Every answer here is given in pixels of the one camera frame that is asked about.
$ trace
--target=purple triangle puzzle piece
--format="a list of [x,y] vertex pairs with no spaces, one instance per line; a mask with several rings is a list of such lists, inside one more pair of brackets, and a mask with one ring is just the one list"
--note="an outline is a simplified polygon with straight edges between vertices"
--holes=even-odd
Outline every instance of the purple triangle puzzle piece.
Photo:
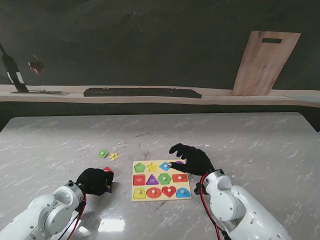
[[112,186],[106,192],[112,194]]
[[158,184],[159,182],[153,174],[151,174],[148,181],[146,181],[146,185],[158,185]]

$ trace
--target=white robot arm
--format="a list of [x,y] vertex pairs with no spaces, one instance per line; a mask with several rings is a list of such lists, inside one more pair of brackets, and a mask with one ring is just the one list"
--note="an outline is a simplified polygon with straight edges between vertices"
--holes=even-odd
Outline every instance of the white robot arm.
[[0,240],[48,240],[67,226],[83,201],[82,190],[73,182],[39,196],[0,232]]
[[285,228],[243,187],[220,170],[203,181],[210,208],[232,240],[292,240]]

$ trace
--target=yellow trapezoid puzzle piece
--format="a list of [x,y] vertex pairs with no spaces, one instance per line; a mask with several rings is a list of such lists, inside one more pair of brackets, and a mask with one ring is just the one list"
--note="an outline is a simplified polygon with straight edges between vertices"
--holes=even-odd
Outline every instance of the yellow trapezoid puzzle piece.
[[112,161],[118,159],[119,158],[118,153],[117,152],[116,153],[111,153],[109,158],[112,159]]
[[136,188],[134,190],[133,199],[145,199],[146,193],[143,188]]
[[149,172],[156,172],[157,171],[157,168],[158,168],[158,165],[157,164],[154,164],[153,162],[147,166],[148,169],[149,169]]

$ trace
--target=red cable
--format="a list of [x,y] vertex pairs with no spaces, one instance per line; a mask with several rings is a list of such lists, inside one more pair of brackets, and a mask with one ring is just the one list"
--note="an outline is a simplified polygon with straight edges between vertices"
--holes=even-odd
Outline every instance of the red cable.
[[[203,184],[204,182],[204,179],[206,178],[206,176],[208,175],[208,173],[206,173],[205,175],[202,176],[201,180],[200,180],[200,184]],[[216,224],[214,218],[211,216],[210,212],[209,212],[209,209],[208,209],[208,206],[205,202],[205,199],[204,199],[204,190],[203,190],[203,187],[200,188],[200,197],[201,197],[201,201],[204,205],[204,208],[205,208],[205,211],[206,213],[208,214],[209,218],[211,219],[211,221],[214,223],[214,227],[215,227],[215,230],[216,230],[216,235],[218,237],[218,240],[221,240],[220,238],[220,234],[219,234],[219,227],[218,225]]]
[[86,206],[86,203],[87,203],[87,196],[86,196],[85,193],[83,193],[83,197],[84,197],[84,206],[83,206],[83,209],[82,209],[82,211],[81,211],[78,219],[76,220],[75,225],[74,225],[74,227],[73,227],[73,230],[72,230],[72,232],[70,233],[70,235],[69,235],[69,237],[67,238],[67,240],[69,240],[69,239],[71,238],[71,235],[72,235],[72,234],[74,233],[74,231],[76,230],[77,225],[78,225],[78,223],[79,223],[79,220],[80,220],[82,214],[83,214],[84,211],[85,211],[85,206]]

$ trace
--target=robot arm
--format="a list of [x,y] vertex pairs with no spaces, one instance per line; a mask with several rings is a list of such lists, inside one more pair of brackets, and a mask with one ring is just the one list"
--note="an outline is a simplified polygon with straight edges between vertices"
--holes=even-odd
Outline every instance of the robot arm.
[[73,182],[41,195],[0,232],[0,240],[48,240],[68,225],[83,201],[82,190]]
[[0,240],[48,240],[60,233],[69,223],[73,211],[82,211],[87,194],[100,196],[112,185],[113,171],[106,167],[87,168],[76,183],[69,181],[53,194],[33,200],[28,208],[16,216],[2,231]]
[[210,208],[232,240],[292,240],[285,228],[243,187],[221,171],[203,181]]
[[169,151],[170,154],[175,152],[177,157],[186,159],[186,163],[171,162],[171,168],[198,176],[206,175],[203,186],[210,194],[211,211],[225,228],[229,239],[292,240],[284,227],[249,192],[241,186],[232,185],[228,176],[221,170],[215,170],[202,150],[179,143]]

